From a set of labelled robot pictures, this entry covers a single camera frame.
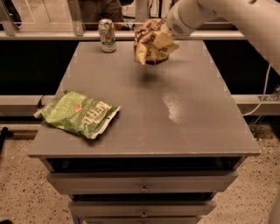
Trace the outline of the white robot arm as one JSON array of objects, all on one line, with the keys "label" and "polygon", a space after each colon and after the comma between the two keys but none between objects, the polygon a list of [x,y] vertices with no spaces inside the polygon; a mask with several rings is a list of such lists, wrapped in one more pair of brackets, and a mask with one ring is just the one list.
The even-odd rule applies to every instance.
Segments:
[{"label": "white robot arm", "polygon": [[280,73],[280,3],[277,0],[178,0],[167,16],[175,36],[190,36],[224,18]]}]

